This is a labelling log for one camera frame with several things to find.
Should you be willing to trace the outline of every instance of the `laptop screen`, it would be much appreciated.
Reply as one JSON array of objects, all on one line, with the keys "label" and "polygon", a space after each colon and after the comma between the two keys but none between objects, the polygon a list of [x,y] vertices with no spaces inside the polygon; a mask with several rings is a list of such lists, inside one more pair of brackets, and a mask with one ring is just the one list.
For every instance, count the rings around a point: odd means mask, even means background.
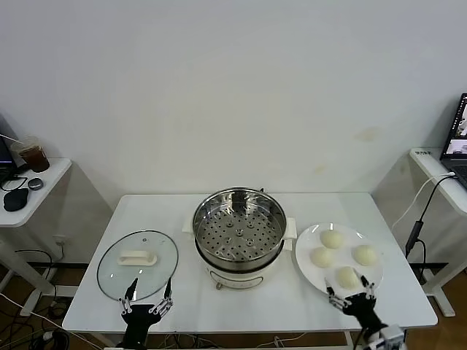
[{"label": "laptop screen", "polygon": [[441,157],[467,158],[467,93],[459,102]]}]

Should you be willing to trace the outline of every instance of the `electrical outlet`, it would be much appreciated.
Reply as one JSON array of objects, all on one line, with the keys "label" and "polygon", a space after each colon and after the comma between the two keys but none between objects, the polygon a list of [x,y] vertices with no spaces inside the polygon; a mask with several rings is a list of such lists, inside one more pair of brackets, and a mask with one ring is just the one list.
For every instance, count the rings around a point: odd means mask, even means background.
[{"label": "electrical outlet", "polygon": [[62,235],[53,236],[53,239],[55,240],[58,246],[64,246],[66,241],[68,241],[68,237]]}]

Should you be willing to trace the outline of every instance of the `steamed bun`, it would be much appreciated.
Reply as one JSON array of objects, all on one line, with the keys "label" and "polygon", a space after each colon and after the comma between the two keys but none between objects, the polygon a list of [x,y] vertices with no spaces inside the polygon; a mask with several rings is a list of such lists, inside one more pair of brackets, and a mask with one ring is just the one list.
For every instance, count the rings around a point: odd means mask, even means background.
[{"label": "steamed bun", "polygon": [[327,248],[338,249],[344,243],[344,236],[336,230],[325,230],[321,233],[321,243]]},{"label": "steamed bun", "polygon": [[330,249],[321,246],[313,249],[312,252],[312,263],[318,268],[328,268],[333,264],[334,256]]},{"label": "steamed bun", "polygon": [[345,289],[354,289],[358,286],[358,277],[350,266],[338,269],[336,280]]},{"label": "steamed bun", "polygon": [[373,266],[378,257],[372,246],[362,245],[353,250],[353,258],[357,263],[363,266]]}]

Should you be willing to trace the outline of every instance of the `wooden floor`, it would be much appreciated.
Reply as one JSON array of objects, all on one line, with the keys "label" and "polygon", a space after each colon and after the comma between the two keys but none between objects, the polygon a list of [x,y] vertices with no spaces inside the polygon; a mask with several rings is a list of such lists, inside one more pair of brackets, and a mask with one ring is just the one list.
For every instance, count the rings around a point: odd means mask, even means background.
[{"label": "wooden floor", "polygon": [[[6,271],[0,268],[0,278]],[[78,285],[84,274],[84,270],[80,269],[60,269],[55,275],[53,283],[56,284],[68,284]],[[32,291],[32,288],[26,283],[21,277],[13,277],[8,283],[4,294],[9,298],[12,298],[18,303],[24,303],[28,294]],[[467,350],[467,302],[464,299],[464,292],[467,291],[467,274],[461,273],[456,278],[451,280],[444,287],[444,291],[449,298],[449,301],[453,305],[456,311],[456,317],[444,318],[439,312],[436,304],[431,300],[432,305],[438,314],[439,323],[435,327],[429,327],[424,329],[409,330],[407,335],[407,346],[409,350],[456,350],[466,349]],[[39,305],[36,310],[39,311],[50,305],[52,301],[51,297],[41,298]],[[0,311],[9,315],[15,315],[18,308],[0,297]],[[15,321],[21,323],[27,323],[30,326],[24,326],[20,331],[11,338],[9,338],[11,324],[13,318],[0,314],[0,349],[7,350],[9,347],[2,348],[5,344],[10,341],[16,341],[29,335],[32,330],[41,330],[41,320],[33,316],[30,319],[25,317],[18,317]],[[44,327],[50,327],[47,322],[43,323]],[[14,332],[20,325],[15,324],[12,331]],[[281,339],[298,337],[300,334],[277,334]],[[94,343],[104,347],[103,344],[97,340],[88,336],[88,338]],[[164,335],[151,335],[148,338],[147,345],[152,348],[164,347]],[[223,348],[254,348],[259,344],[267,343],[274,340],[274,335],[271,334],[247,334],[247,335],[202,335],[203,341],[198,346],[207,347],[211,345],[209,340],[216,343],[218,346]],[[29,342],[22,343],[18,341],[12,344],[11,349],[26,350],[28,349]],[[181,335],[179,343],[182,348],[192,348],[194,339],[189,335]],[[343,333],[309,333],[306,334],[296,341],[285,342],[286,346],[326,346],[326,345],[344,345],[345,338]],[[170,336],[166,339],[166,346],[172,349],[176,348],[177,345],[174,342],[174,337]],[[82,342],[80,339],[70,337],[70,349],[71,350],[88,350],[92,349],[91,346]]]}]

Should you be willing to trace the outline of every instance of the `white cable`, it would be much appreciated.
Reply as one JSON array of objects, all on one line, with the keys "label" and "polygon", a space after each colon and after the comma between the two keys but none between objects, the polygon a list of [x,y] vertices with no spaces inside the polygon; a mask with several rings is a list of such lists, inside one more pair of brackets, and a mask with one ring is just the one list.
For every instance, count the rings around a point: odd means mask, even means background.
[{"label": "white cable", "polygon": [[409,212],[409,210],[414,206],[415,202],[417,202],[417,198],[418,196],[420,195],[420,193],[422,192],[423,188],[429,183],[431,182],[431,180],[437,178],[437,177],[440,177],[440,176],[454,176],[455,173],[453,173],[452,171],[449,172],[449,173],[445,173],[445,174],[439,174],[439,175],[435,175],[435,176],[432,176],[430,179],[426,180],[422,187],[418,190],[417,194],[415,195],[414,197],[414,200],[410,203],[409,205],[409,208],[407,208],[407,210],[401,215],[401,217],[399,217],[394,223],[393,223],[393,226],[391,226],[391,231],[394,230],[394,227],[407,215],[407,213]]},{"label": "white cable", "polygon": [[[304,335],[306,335],[306,333],[301,333],[298,337],[295,337],[295,338],[290,338],[290,339],[280,339],[279,337],[277,337],[277,339],[279,339],[279,341],[283,342],[283,341],[296,341],[297,339],[303,337]],[[274,344],[275,341],[270,341],[269,343],[264,343],[264,344],[260,344],[258,346],[256,346],[257,348],[260,348],[262,346],[265,346],[265,345],[269,345],[269,344]]]},{"label": "white cable", "polygon": [[[185,334],[189,337],[192,337],[193,339],[196,339],[196,336],[192,335],[192,334]],[[205,338],[200,338],[198,337],[198,340],[200,341],[207,341],[208,343],[211,343],[212,345],[218,347],[219,349],[222,349],[223,347],[222,346],[218,346],[214,341],[210,341],[209,339],[205,339]]]},{"label": "white cable", "polygon": [[[49,329],[54,330],[55,327],[47,327],[47,328],[45,328],[45,329],[46,329],[46,330],[49,330]],[[40,332],[44,332],[44,330],[37,330],[36,332],[29,333],[28,335],[25,335],[24,337],[19,338],[19,339],[17,339],[16,341],[12,341],[11,343],[8,343],[8,344],[5,344],[5,345],[3,345],[3,346],[0,346],[0,349],[6,348],[7,346],[10,346],[10,345],[12,345],[12,344],[14,344],[14,343],[17,343],[18,341],[23,341],[24,339],[30,338],[30,337],[32,337],[34,334],[37,334],[37,333],[40,333]]]},{"label": "white cable", "polygon": [[[10,299],[9,297],[7,297],[5,294],[0,293],[0,295],[1,295],[3,298],[7,299],[9,302],[15,304],[18,308],[24,308],[24,306],[22,306],[22,305],[16,303],[15,301],[11,300],[11,299]],[[76,338],[79,338],[79,339],[81,339],[82,341],[85,341],[86,343],[90,344],[92,347],[94,347],[94,348],[96,348],[96,349],[98,349],[98,350],[103,350],[100,346],[97,346],[96,344],[91,343],[88,339],[82,337],[81,335],[78,335],[78,334],[73,333],[73,332],[69,332],[68,330],[66,330],[66,329],[63,328],[62,326],[56,324],[55,322],[50,321],[47,317],[43,317],[42,315],[36,314],[36,313],[34,313],[34,312],[32,312],[32,311],[30,311],[30,312],[31,312],[31,314],[33,314],[34,316],[40,317],[41,319],[44,319],[44,320],[48,321],[49,323],[53,324],[54,326],[56,326],[56,327],[58,327],[58,328],[61,328],[61,329],[64,330],[65,332],[74,335]]]}]

